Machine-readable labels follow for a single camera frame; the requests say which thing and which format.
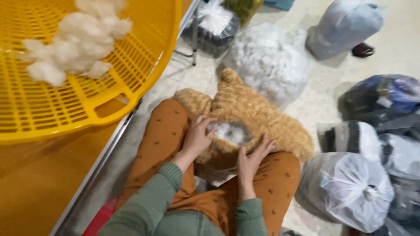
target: opening in plush toy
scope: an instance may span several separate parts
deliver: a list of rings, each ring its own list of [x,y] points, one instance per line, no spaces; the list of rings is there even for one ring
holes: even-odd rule
[[[239,121],[234,122],[215,122],[207,126],[210,130],[215,127],[215,136],[230,141],[233,145],[242,146],[252,140],[252,133],[247,126]]]

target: white floor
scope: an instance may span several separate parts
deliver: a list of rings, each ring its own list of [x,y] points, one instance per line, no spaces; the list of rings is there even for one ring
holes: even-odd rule
[[[332,0],[296,0],[289,12],[263,7],[251,20],[250,25],[263,22],[280,24],[288,29],[310,28],[318,23]],[[301,97],[286,108],[285,113],[297,118],[307,128],[319,152],[316,137],[317,124],[339,122],[337,97],[355,82],[376,74],[399,73],[420,79],[420,1],[378,0],[387,7],[383,29],[369,38],[367,43],[376,49],[375,55],[359,59],[350,54],[339,55],[324,62],[316,61],[309,53],[309,82]],[[177,48],[190,52],[181,40]],[[144,127],[150,112],[160,101],[171,97],[175,91],[186,87],[214,96],[218,78],[215,69],[218,60],[199,52],[197,66],[191,66],[191,59],[174,54],[167,69],[156,85],[145,95],[122,140],[101,173],[99,182],[82,207],[68,235],[80,235],[97,211],[121,189],[129,164],[137,152],[143,137]],[[292,201],[284,218],[283,226],[295,229],[304,236],[347,235],[344,227],[326,222]]]

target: stuffed animal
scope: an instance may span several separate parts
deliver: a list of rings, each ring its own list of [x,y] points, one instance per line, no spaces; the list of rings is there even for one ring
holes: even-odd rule
[[[214,99],[187,88],[173,97],[189,113],[218,117],[216,137],[197,159],[215,170],[236,171],[239,146],[251,153],[261,142],[264,133],[276,140],[273,152],[291,152],[301,162],[314,155],[311,136],[300,122],[285,114],[254,89],[245,86],[238,74],[226,68],[218,84]]]

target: metal edge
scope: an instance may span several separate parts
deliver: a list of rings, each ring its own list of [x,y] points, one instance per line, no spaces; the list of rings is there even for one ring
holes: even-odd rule
[[[178,33],[177,39],[181,36],[182,31],[187,26],[188,20],[191,19],[192,15],[194,14],[194,10],[197,8],[199,3],[200,3],[200,0],[193,0],[191,2],[191,5],[185,12],[184,17],[181,19],[181,22],[179,23],[179,33]]]
[[[102,170],[103,166],[105,165],[108,158],[111,156],[112,151],[114,150],[115,146],[117,145],[119,139],[123,135],[125,129],[127,128],[128,124],[130,123],[133,115],[138,110],[140,104],[142,103],[143,99],[140,99],[136,105],[136,107],[126,115],[118,124],[117,128],[111,135],[110,139],[102,149],[102,152],[99,154],[98,158],[96,159],[95,163],[89,170],[88,174],[80,184],[79,188],[73,195],[73,198],[68,203],[67,207],[61,214],[60,218],[58,219],[57,223],[54,225],[53,229],[51,230],[49,236],[59,236],[63,229],[66,228],[66,224],[72,217],[77,205],[79,202],[87,195],[87,192],[90,190],[91,186],[95,182],[98,174]]]

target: sleeve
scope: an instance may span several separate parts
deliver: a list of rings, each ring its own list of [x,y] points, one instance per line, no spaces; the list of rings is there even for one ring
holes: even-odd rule
[[[253,198],[237,207],[235,221],[238,236],[267,236],[261,203],[261,199]]]
[[[99,230],[100,236],[152,235],[172,198],[181,188],[182,172],[171,162],[160,170],[136,194],[116,211]]]

